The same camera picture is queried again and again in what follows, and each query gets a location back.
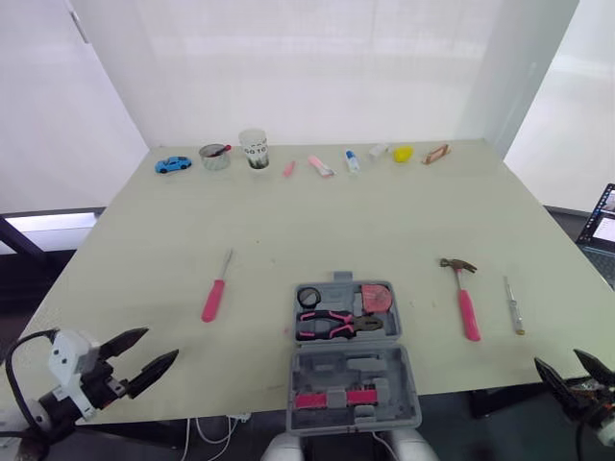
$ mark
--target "pink screwdriver handle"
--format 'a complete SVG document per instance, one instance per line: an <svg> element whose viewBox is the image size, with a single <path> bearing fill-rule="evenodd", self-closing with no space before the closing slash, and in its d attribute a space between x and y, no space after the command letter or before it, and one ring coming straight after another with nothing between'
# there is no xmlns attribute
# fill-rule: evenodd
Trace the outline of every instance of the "pink screwdriver handle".
<svg viewBox="0 0 615 461"><path fill-rule="evenodd" d="M468 290L459 290L457 298L461 308L465 337L471 341L480 341L479 325L477 324L477 317L474 315L470 293L468 293Z"/></svg>
<svg viewBox="0 0 615 461"><path fill-rule="evenodd" d="M208 300L205 302L203 314L201 314L201 320L203 322L211 322L215 319L215 315L218 313L218 307L220 307L220 302L222 301L222 293L224 293L224 280L214 280Z"/></svg>

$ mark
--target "open toolbox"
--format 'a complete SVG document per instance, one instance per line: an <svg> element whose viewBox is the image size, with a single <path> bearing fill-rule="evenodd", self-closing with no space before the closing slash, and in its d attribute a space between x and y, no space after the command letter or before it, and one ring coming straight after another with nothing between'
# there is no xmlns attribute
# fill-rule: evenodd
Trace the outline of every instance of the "open toolbox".
<svg viewBox="0 0 615 461"><path fill-rule="evenodd" d="M335 272L297 286L286 430L295 435L387 430L421 423L393 287Z"/></svg>

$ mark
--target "claw hammer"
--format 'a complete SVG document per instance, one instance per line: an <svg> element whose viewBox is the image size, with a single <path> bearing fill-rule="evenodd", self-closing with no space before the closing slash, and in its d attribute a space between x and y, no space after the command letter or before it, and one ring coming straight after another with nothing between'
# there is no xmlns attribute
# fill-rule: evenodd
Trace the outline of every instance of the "claw hammer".
<svg viewBox="0 0 615 461"><path fill-rule="evenodd" d="M477 268L469 262L462 261L461 259L445 259L444 257L440 259L440 267L452 267L455 271L457 285L459 287L457 301L459 302L459 308L461 309L461 318L463 319L465 337L471 341L480 341L479 325L477 324L477 317L474 314L472 298L470 298L470 293L468 293L468 290L466 290L461 283L461 271L465 269L474 274L477 271Z"/></svg>

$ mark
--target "table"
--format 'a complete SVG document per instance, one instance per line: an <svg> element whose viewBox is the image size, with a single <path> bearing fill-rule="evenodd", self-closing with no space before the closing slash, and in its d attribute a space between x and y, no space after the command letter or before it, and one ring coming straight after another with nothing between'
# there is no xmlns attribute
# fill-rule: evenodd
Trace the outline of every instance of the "table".
<svg viewBox="0 0 615 461"><path fill-rule="evenodd" d="M274 146L254 172L238 149L222 171L205 170L197 148L153 149L105 211L51 289L27 332L76 328L101 341L128 328L151 330L115 358L132 378L155 356L179 348L167 374L136 400L93 423L126 423L285 408L293 287L332 271L392 282L400 339L420 394L539 380L540 356L564 376L582 369L573 348L615 366L615 295L556 222L483 140L414 143L410 163L368 160L370 146ZM348 173L343 152L361 161ZM154 173L156 161L185 155L186 171ZM308 165L317 155L337 176ZM297 160L295 172L283 168ZM199 320L224 254L234 248L218 318ZM459 257L479 267L466 277L482 341L465 339L455 278L438 266ZM524 316L517 336L506 303L508 275ZM26 396L51 389L44 341L15 360ZM5 379L1 404L12 403Z"/></svg>

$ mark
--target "yellow sponge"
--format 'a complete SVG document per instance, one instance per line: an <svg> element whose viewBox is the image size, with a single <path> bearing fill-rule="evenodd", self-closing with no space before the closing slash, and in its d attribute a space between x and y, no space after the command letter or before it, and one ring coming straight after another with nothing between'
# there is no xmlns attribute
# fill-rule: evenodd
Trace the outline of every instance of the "yellow sponge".
<svg viewBox="0 0 615 461"><path fill-rule="evenodd" d="M410 160L410 157L412 157L412 154L414 154L414 149L412 149L412 146L397 147L393 151L393 159L395 161L402 163L404 161Z"/></svg>

